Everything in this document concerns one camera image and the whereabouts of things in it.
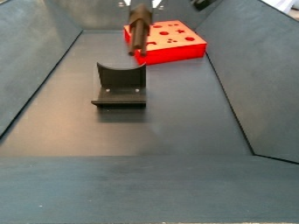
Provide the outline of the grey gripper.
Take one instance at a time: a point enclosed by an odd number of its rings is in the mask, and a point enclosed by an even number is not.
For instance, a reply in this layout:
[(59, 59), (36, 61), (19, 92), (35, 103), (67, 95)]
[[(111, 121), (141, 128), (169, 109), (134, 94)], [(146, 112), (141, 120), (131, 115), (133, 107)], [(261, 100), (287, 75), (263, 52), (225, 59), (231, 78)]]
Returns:
[(131, 0), (131, 11), (153, 11), (153, 0)]

